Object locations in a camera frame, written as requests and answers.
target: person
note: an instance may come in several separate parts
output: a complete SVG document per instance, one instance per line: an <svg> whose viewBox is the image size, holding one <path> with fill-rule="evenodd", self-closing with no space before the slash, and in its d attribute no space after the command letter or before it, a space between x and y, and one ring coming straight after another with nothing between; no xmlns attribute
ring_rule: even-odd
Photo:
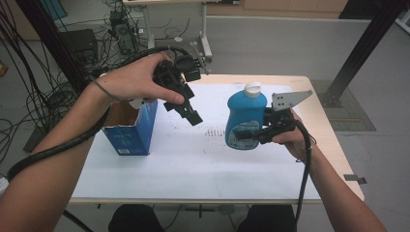
<svg viewBox="0 0 410 232"><path fill-rule="evenodd" d="M97 79L120 100L162 99L183 103L184 98L152 80L157 64L169 59L156 53ZM116 102L96 84L89 84L69 113L35 148L33 154L70 141L91 129ZM93 138L28 166L10 182L0 199L0 231L52 231L78 181ZM273 138L304 160L304 140L298 130ZM336 231L386 231L369 207L339 178L316 145L312 147L310 177Z"/></svg>

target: floor mat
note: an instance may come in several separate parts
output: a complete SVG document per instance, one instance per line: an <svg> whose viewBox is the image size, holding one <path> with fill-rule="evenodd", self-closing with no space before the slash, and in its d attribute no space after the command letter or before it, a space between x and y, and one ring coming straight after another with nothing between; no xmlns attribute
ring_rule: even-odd
<svg viewBox="0 0 410 232"><path fill-rule="evenodd" d="M316 94L326 93L332 80L311 80ZM323 107L334 131L376 131L349 88L340 97L342 107Z"/></svg>

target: table leg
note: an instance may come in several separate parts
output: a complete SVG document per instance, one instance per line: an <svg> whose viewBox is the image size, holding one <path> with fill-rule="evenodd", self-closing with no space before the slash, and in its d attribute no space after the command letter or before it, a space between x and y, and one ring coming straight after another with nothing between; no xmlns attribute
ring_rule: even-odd
<svg viewBox="0 0 410 232"><path fill-rule="evenodd" d="M410 34L410 27L406 24L410 20L410 10L404 15L402 19L396 19L395 23L403 28L404 31Z"/></svg>
<svg viewBox="0 0 410 232"><path fill-rule="evenodd" d="M148 49L155 47L155 39L154 35L151 32L151 26L150 26L150 14L148 12L148 7L143 6L141 7L142 9L142 14L144 15L144 21L145 21L145 28L147 30L148 34Z"/></svg>
<svg viewBox="0 0 410 232"><path fill-rule="evenodd" d="M206 37L206 11L207 11L207 5L206 3L202 3L202 28L201 28L201 31L199 32L199 37L202 42L202 47L204 50L205 58L207 60L211 60L212 59L211 47L209 46L208 38Z"/></svg>

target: cardboard box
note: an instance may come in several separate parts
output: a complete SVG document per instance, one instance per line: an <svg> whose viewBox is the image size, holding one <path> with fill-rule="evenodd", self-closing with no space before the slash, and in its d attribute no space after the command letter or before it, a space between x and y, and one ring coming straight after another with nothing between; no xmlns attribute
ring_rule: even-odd
<svg viewBox="0 0 410 232"><path fill-rule="evenodd" d="M120 156L147 156L150 154L158 101L134 109L127 102L111 105L102 128Z"/></svg>

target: bottle cap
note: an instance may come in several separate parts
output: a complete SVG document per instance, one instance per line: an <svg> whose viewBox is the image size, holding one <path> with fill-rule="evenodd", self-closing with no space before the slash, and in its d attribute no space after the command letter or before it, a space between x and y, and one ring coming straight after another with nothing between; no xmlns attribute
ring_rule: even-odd
<svg viewBox="0 0 410 232"><path fill-rule="evenodd" d="M245 86L245 95L249 98L257 98L260 95L260 82L251 82Z"/></svg>

